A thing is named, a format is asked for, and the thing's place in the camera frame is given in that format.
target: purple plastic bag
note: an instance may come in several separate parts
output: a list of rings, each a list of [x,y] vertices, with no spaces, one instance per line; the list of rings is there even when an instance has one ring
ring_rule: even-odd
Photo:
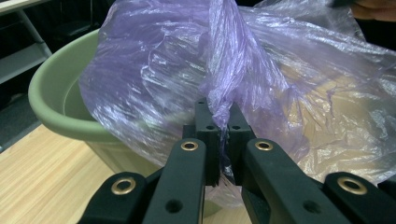
[[[377,183],[396,173],[396,54],[356,38],[347,10],[315,14],[325,2],[116,1],[80,78],[84,102],[158,165],[206,96],[220,128],[237,102],[255,134],[278,142],[310,176],[347,171]],[[223,165],[230,170],[226,157]],[[223,179],[206,197],[238,205],[238,188]]]

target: screw hole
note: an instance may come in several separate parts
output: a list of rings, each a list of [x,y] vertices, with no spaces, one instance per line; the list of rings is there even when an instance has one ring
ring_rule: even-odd
[[[320,206],[317,203],[314,203],[312,201],[305,201],[303,204],[303,207],[306,211],[313,213],[313,214],[320,214],[321,209]]]
[[[341,189],[350,193],[357,195],[363,195],[367,193],[367,188],[359,180],[343,176],[337,179],[337,183]]]
[[[255,144],[256,148],[259,150],[263,150],[263,151],[269,151],[272,150],[274,147],[272,144],[267,143],[267,142],[257,142]]]
[[[186,151],[194,151],[195,149],[198,148],[198,144],[195,142],[185,142],[181,144],[181,148]]]
[[[124,177],[118,179],[112,186],[111,191],[116,195],[124,195],[132,190],[136,186],[136,182],[131,177]]]
[[[170,200],[165,205],[165,209],[168,213],[178,213],[182,208],[183,203],[179,200]]]

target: plastic wrinkle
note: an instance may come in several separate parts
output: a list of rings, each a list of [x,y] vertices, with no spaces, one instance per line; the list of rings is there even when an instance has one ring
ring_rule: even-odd
[[[224,132],[237,102],[258,137],[317,180],[346,171],[383,181],[396,174],[396,53],[364,42],[350,11],[327,2],[118,0],[80,77],[84,103],[161,166],[207,97]],[[206,198],[237,206],[221,158],[222,180]]]

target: white shelf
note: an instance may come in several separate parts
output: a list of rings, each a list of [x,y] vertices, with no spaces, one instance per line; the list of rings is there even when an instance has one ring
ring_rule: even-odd
[[[33,44],[0,60],[0,84],[48,59],[45,44]]]
[[[0,16],[48,1],[49,0],[8,0],[0,3]]]

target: black plastic part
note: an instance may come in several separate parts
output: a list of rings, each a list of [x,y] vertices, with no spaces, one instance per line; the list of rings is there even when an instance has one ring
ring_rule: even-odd
[[[245,170],[244,178],[242,199],[244,200],[252,224],[270,223],[271,207],[265,200],[265,197],[249,169]]]
[[[123,195],[116,195],[112,186],[121,179],[131,177],[134,189]],[[140,200],[144,195],[147,182],[145,177],[134,173],[120,173],[111,176],[95,192],[79,221],[87,223],[131,223],[139,215]]]
[[[134,220],[132,223],[142,223],[143,218],[146,215],[146,211],[149,207],[152,195],[157,188],[158,181],[163,173],[163,168],[154,172],[152,175],[146,178],[146,189],[143,193],[143,197],[140,199],[139,207],[137,208],[137,213],[134,215]]]
[[[378,188],[386,192],[393,200],[396,200],[396,175],[379,183]]]
[[[230,108],[228,135],[227,153],[233,167],[235,185],[241,186],[245,166],[242,154],[248,141],[255,138],[255,135],[237,104],[233,104]]]
[[[196,149],[183,149],[186,146]],[[175,143],[143,223],[202,222],[205,156],[206,146],[198,139],[187,138]]]
[[[349,223],[277,143],[252,139],[244,154],[248,171],[270,204],[270,223]],[[244,178],[243,187],[257,191],[254,180]]]
[[[395,223],[396,202],[359,176],[327,175],[323,191],[353,223]]]
[[[216,186],[219,183],[219,135],[220,130],[213,122],[212,113],[209,111],[206,99],[195,103],[195,135],[207,147],[206,152],[206,178],[207,186]]]
[[[184,125],[182,138],[196,138],[195,125]]]

